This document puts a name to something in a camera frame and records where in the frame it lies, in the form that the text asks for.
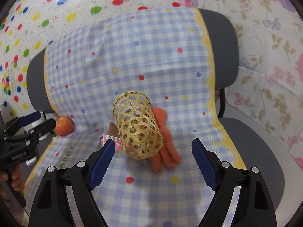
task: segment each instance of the green dot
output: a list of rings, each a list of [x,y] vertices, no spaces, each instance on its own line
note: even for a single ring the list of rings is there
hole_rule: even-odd
[[[23,56],[24,56],[24,57],[27,57],[28,54],[29,54],[29,49],[24,50]]]
[[[96,6],[96,7],[93,7],[93,8],[91,9],[91,13],[92,13],[92,14],[97,14],[97,13],[100,13],[101,10],[102,10],[101,7]]]
[[[49,19],[46,19],[45,21],[42,22],[43,27],[48,26],[48,24],[49,24]]]

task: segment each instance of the woven bamboo cylinder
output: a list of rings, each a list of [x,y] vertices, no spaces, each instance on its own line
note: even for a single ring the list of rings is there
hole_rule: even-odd
[[[144,93],[124,92],[117,97],[113,113],[127,156],[146,159],[158,153],[164,141]]]

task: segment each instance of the polka dot sheet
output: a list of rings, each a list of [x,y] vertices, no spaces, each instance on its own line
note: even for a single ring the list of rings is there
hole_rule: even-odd
[[[126,12],[185,6],[182,0],[17,0],[0,24],[0,110],[4,121],[34,112],[26,84],[33,57],[84,25]]]

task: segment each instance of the apple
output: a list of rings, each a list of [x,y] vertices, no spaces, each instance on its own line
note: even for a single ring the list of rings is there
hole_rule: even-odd
[[[60,136],[65,136],[73,132],[74,124],[69,117],[60,117],[56,120],[55,132]]]

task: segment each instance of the blue checkered tablecloth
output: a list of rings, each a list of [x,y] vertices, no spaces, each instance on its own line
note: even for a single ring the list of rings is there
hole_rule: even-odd
[[[217,117],[207,105],[214,91],[207,85],[209,53],[196,13],[186,8],[128,13],[79,28],[48,47],[50,101],[59,115],[73,118],[77,130],[70,137],[55,138],[36,166],[25,194],[28,210],[47,166],[70,167],[96,151],[117,95],[139,90],[167,111],[167,126],[183,163],[156,175],[148,161],[116,152],[93,191],[95,201],[110,227],[198,225],[214,192],[193,158],[192,140],[199,138],[232,164],[234,155],[222,146],[222,131],[212,125]],[[127,183],[127,177],[133,183]],[[224,226],[231,224],[238,194],[236,189]],[[75,223],[82,226],[70,189],[68,195]]]

